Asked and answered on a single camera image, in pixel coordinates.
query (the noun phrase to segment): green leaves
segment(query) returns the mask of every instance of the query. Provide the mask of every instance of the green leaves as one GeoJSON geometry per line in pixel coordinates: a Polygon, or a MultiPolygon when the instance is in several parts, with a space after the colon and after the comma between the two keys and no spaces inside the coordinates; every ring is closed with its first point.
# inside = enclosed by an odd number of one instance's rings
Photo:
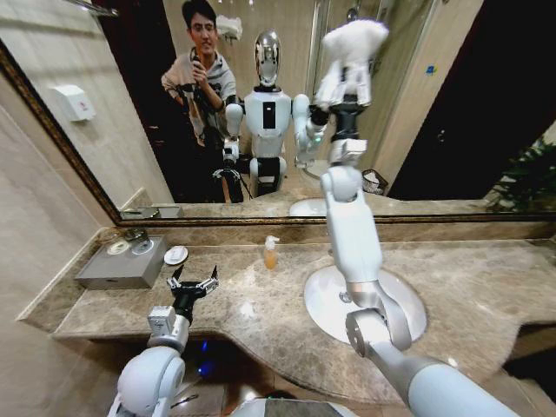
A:
{"type": "Polygon", "coordinates": [[[535,211],[556,203],[556,144],[544,136],[511,159],[494,190],[498,198],[490,205],[496,211],[535,211]]]}

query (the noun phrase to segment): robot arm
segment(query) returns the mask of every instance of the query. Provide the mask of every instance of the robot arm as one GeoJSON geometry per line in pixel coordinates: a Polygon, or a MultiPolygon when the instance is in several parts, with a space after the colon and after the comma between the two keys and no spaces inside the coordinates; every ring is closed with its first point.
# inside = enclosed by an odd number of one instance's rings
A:
{"type": "Polygon", "coordinates": [[[386,34],[381,24],[368,20],[351,22],[327,34],[323,43],[333,63],[316,95],[321,109],[335,114],[337,124],[329,157],[333,166],[321,177],[334,261],[352,300],[364,308],[347,315],[348,338],[418,417],[515,416],[456,369],[401,352],[412,342],[407,317],[378,281],[381,247],[373,214],[363,197],[361,173],[354,168],[366,150],[355,121],[370,104],[368,60],[386,34]],[[361,39],[369,45],[361,45],[361,39]],[[363,69],[367,76],[361,76],[363,69]]]}
{"type": "Polygon", "coordinates": [[[224,162],[231,161],[233,165],[240,157],[240,127],[243,119],[243,107],[237,103],[226,106],[227,131],[230,138],[224,141],[224,162]]]}
{"type": "Polygon", "coordinates": [[[376,311],[348,314],[346,330],[355,351],[380,369],[416,417],[517,417],[446,363],[400,352],[376,311]]]}
{"type": "Polygon", "coordinates": [[[316,106],[309,106],[309,99],[299,94],[292,103],[292,117],[295,127],[297,156],[295,166],[306,168],[314,164],[314,156],[322,142],[327,127],[328,112],[316,106]]]}
{"type": "Polygon", "coordinates": [[[193,321],[193,305],[218,287],[216,267],[203,282],[179,282],[183,266],[168,284],[175,297],[172,306],[153,307],[148,346],[128,362],[118,380],[118,393],[109,417],[166,417],[182,383],[185,363],[181,354],[193,321]]]}

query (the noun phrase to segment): mirror frame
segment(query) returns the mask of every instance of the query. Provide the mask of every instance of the mirror frame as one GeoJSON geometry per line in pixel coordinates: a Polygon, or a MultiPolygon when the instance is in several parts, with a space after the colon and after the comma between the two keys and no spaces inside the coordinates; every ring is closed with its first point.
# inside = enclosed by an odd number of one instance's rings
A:
{"type": "MultiPolygon", "coordinates": [[[[41,123],[54,144],[60,149],[112,222],[118,227],[177,228],[183,226],[238,225],[307,225],[326,224],[326,217],[194,217],[182,219],[123,220],[100,182],[77,152],[66,133],[43,99],[38,95],[15,58],[0,40],[2,72],[41,123]]],[[[446,223],[446,222],[556,222],[556,212],[539,213],[479,213],[461,215],[376,215],[377,224],[446,223]]]]}

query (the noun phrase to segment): chrome robot head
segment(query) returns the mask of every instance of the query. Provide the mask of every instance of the chrome robot head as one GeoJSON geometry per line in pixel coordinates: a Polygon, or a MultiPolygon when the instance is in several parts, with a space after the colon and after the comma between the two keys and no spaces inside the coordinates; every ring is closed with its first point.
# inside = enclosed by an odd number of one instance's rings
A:
{"type": "Polygon", "coordinates": [[[273,87],[280,68],[280,39],[273,30],[265,30],[255,41],[255,62],[261,85],[273,87]]]}

